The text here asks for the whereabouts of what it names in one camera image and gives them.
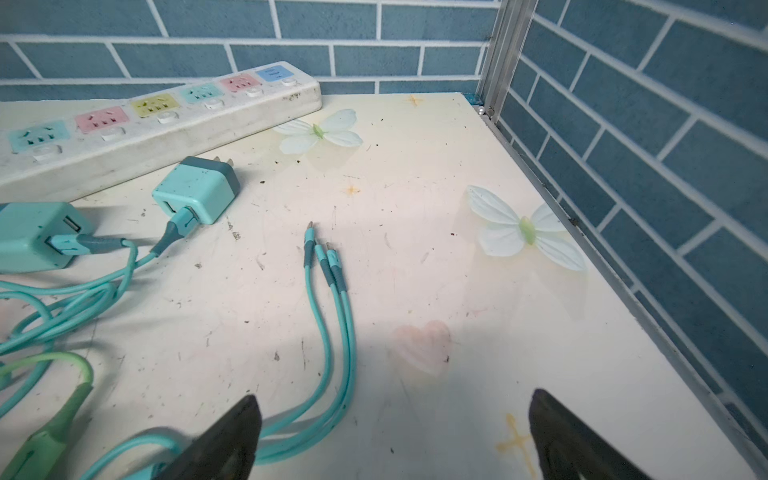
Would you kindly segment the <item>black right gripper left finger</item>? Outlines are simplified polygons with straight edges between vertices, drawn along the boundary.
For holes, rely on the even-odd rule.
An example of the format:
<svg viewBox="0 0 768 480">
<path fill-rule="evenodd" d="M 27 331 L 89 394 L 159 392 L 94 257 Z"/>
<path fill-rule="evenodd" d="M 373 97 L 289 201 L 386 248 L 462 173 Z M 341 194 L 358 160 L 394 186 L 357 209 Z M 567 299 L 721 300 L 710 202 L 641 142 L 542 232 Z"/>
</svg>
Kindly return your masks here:
<svg viewBox="0 0 768 480">
<path fill-rule="evenodd" d="M 157 476 L 160 480 L 248 479 L 256 459 L 262 415 L 245 395 Z"/>
</svg>

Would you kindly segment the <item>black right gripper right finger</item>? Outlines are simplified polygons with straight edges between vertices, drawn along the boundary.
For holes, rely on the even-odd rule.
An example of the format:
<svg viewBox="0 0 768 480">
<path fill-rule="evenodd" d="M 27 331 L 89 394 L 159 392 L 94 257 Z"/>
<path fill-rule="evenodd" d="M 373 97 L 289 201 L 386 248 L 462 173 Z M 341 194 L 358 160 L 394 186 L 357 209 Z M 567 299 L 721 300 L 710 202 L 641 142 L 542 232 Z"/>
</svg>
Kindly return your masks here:
<svg viewBox="0 0 768 480">
<path fill-rule="evenodd" d="M 534 391 L 528 419 L 546 480 L 650 479 L 544 389 Z"/>
</svg>

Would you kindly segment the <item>white multicolour power strip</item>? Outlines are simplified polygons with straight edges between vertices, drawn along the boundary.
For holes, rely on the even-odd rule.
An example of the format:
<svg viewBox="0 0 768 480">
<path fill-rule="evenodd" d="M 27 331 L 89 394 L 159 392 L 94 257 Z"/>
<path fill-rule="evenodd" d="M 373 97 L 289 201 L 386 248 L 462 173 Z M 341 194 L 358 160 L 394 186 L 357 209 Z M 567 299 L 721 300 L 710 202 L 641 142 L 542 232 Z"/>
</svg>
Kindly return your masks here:
<svg viewBox="0 0 768 480">
<path fill-rule="evenodd" d="M 318 111 L 280 61 L 1 133 L 1 200 L 69 202 Z"/>
</svg>

